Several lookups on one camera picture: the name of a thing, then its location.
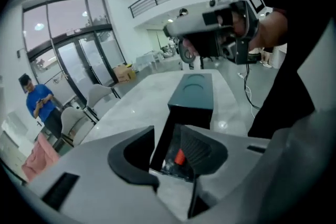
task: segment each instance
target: white table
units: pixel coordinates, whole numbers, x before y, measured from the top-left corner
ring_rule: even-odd
[[[247,136],[236,99],[218,70],[183,70],[146,77],[102,117],[82,143],[154,125],[157,146],[169,115],[167,103],[186,73],[212,74],[214,111],[211,130]]]

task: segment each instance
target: cardboard box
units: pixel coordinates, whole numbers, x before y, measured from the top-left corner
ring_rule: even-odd
[[[113,69],[115,75],[119,82],[128,82],[136,78],[135,72],[131,67],[126,67],[125,65],[117,66]]]

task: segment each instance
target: blue shirt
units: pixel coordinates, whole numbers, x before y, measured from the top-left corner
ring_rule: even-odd
[[[34,116],[34,110],[36,109],[36,102],[39,99],[47,97],[47,95],[50,93],[54,95],[47,86],[39,84],[36,85],[35,89],[28,94],[26,104],[32,116]],[[51,111],[53,111],[55,108],[56,108],[55,105],[50,100],[43,105],[43,107],[38,112],[38,116],[40,117],[42,122],[46,121]]]

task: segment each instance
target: ceiling light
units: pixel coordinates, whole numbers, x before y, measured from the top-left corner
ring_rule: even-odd
[[[40,30],[42,30],[43,28],[44,28],[44,24],[40,24],[40,23],[39,23],[39,24],[35,25],[35,28],[34,28],[34,29],[35,29],[36,31],[40,31]]]

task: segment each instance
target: pink cloth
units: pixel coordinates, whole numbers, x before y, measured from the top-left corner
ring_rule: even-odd
[[[29,182],[59,160],[59,155],[43,134],[38,135],[37,141],[31,152],[32,153],[22,165],[22,170]]]

